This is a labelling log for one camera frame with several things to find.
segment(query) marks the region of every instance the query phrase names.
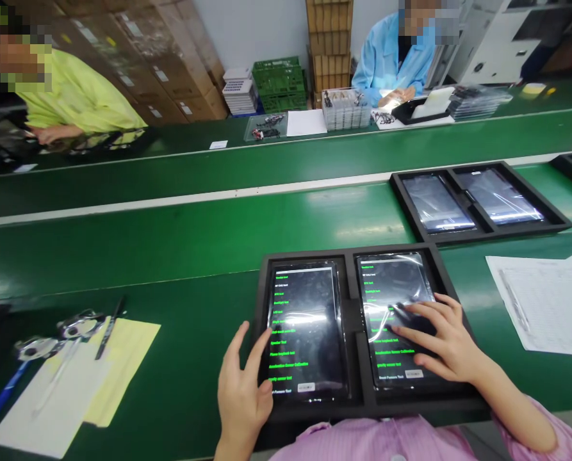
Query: gray floor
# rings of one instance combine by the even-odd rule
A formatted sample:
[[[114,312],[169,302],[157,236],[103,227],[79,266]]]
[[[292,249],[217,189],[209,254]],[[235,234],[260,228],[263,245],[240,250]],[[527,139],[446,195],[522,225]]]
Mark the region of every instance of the gray floor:
[[[555,415],[572,427],[572,412],[561,412]],[[479,461],[512,461],[503,445],[499,431],[491,421],[464,425],[462,430]],[[255,453],[251,461],[268,461],[276,452],[277,450]]]

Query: pink sleeve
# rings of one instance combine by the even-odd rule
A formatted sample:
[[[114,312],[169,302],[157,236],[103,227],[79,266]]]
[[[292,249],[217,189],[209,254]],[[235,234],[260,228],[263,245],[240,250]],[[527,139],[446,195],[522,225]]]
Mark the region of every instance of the pink sleeve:
[[[572,428],[547,411],[539,402],[531,402],[548,418],[557,435],[557,449],[551,453],[538,453],[520,444],[493,413],[493,421],[499,428],[510,456],[514,461],[572,461]]]

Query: yellow-green jacket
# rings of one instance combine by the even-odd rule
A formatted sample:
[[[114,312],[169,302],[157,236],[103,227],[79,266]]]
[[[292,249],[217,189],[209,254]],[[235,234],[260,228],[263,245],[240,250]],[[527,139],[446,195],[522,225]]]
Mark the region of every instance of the yellow-green jacket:
[[[28,125],[46,128],[76,125],[86,133],[119,131],[147,126],[127,99],[98,72],[80,59],[63,51],[52,50],[50,85],[46,90],[19,91],[28,105]]]

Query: white wall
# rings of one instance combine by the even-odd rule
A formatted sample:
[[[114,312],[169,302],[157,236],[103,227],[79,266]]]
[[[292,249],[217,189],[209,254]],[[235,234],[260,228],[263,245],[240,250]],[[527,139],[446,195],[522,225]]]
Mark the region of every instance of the white wall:
[[[356,61],[361,57],[361,48],[371,28],[398,9],[398,0],[354,0],[351,51]]]
[[[305,0],[194,0],[225,69],[299,56],[307,69],[309,28]],[[352,55],[371,27],[398,10],[398,0],[354,0]]]

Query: white label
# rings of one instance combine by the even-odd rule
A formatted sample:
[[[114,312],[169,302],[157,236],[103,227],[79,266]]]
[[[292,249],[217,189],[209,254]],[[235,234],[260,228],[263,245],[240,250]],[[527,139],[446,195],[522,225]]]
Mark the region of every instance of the white label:
[[[214,141],[209,146],[209,149],[223,149],[228,144],[228,141]]]
[[[130,79],[130,77],[120,75],[119,79],[126,84],[126,86],[134,86],[134,82]]]
[[[315,383],[300,383],[298,385],[298,392],[313,392],[316,390],[316,384]]]
[[[132,35],[134,35],[135,37],[142,37],[143,33],[140,31],[140,29],[138,28],[138,26],[136,25],[136,23],[134,21],[126,21],[126,26],[128,28],[128,30],[130,30],[130,32],[132,33]]]
[[[29,165],[21,165],[15,170],[15,173],[26,173],[33,170],[34,167],[38,166],[38,163],[30,163]]]
[[[422,374],[422,370],[406,370],[405,371],[406,378],[424,378]]]
[[[158,78],[162,81],[168,81],[168,77],[166,76],[166,74],[164,72],[162,72],[160,69],[158,69],[157,67],[154,66],[154,69],[156,70],[156,75],[158,76]]]
[[[76,23],[77,23],[76,25],[79,28],[79,31],[83,34],[83,36],[87,39],[88,42],[90,42],[91,44],[96,44],[98,42],[98,39],[88,28],[86,28],[78,21],[76,21]]]

